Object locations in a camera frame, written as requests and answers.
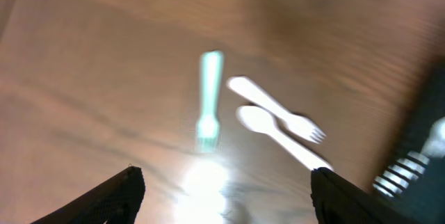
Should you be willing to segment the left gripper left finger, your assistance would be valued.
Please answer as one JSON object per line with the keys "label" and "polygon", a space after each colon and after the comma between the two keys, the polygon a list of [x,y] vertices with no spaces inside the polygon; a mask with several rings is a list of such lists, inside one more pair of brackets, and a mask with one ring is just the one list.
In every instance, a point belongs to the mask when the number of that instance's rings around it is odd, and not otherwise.
{"label": "left gripper left finger", "polygon": [[142,170],[129,166],[33,224],[134,224],[144,195]]}

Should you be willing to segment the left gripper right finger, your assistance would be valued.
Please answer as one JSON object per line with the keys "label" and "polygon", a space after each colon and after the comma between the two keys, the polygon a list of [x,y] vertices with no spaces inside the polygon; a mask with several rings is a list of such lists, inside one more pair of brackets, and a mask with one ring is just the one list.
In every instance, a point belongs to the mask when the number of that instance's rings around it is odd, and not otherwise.
{"label": "left gripper right finger", "polygon": [[319,224],[416,224],[328,168],[311,171],[311,198]]}

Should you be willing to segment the black plastic basket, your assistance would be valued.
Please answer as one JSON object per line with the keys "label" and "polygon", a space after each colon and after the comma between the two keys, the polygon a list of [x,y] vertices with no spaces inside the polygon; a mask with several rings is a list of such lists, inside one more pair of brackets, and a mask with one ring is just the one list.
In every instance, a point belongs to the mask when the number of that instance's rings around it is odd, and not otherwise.
{"label": "black plastic basket", "polygon": [[444,222],[444,60],[431,69],[373,194],[418,223]]}

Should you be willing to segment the white plastic fork top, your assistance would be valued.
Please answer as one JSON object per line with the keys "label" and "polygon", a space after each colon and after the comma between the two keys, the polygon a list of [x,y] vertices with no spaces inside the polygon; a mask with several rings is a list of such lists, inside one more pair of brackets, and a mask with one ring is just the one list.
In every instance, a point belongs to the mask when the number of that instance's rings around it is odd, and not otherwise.
{"label": "white plastic fork top", "polygon": [[313,143],[321,143],[327,136],[312,120],[290,112],[250,78],[230,77],[226,84],[233,92],[278,117],[296,136]]}

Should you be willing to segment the white plastic fork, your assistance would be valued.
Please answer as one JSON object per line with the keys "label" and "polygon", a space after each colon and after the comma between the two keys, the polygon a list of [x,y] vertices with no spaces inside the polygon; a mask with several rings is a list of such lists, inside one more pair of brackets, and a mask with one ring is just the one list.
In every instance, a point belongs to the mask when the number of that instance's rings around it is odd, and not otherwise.
{"label": "white plastic fork", "polygon": [[274,117],[264,109],[257,106],[240,106],[236,110],[236,117],[246,129],[272,138],[308,170],[318,168],[334,170],[326,160],[282,132]]}
{"label": "white plastic fork", "polygon": [[290,112],[250,78],[230,77],[226,84],[233,92],[278,117],[296,136],[313,143],[321,143],[327,136],[312,120]]}

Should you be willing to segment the white plastic fork handle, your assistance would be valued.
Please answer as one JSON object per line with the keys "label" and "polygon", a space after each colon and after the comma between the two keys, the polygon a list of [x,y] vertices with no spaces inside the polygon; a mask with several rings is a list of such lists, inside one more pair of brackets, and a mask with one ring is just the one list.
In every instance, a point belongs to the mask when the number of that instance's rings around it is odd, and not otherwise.
{"label": "white plastic fork handle", "polygon": [[215,152],[220,138],[218,100],[224,67],[221,51],[207,51],[200,62],[200,116],[196,124],[197,150],[202,153]]}

